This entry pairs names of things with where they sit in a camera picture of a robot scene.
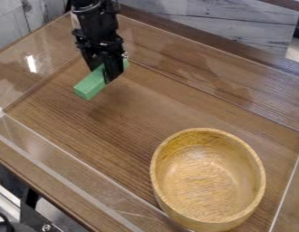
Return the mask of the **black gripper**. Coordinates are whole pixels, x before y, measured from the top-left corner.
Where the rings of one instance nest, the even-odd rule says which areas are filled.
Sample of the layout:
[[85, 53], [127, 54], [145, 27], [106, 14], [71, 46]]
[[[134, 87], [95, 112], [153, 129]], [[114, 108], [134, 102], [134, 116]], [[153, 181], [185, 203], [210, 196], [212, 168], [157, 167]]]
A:
[[103, 79], [109, 83], [123, 72], [123, 39], [117, 34], [118, 21], [114, 17], [77, 18], [81, 29], [71, 28], [75, 46], [90, 71], [103, 64]]

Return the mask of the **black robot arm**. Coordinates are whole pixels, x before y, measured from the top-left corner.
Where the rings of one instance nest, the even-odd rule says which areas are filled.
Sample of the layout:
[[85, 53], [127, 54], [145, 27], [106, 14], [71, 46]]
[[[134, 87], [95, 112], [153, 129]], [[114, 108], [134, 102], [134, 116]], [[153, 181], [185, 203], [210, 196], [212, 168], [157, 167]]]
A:
[[123, 39], [117, 34], [118, 1], [70, 0], [75, 26], [71, 35], [91, 71], [101, 68], [105, 83], [123, 72]]

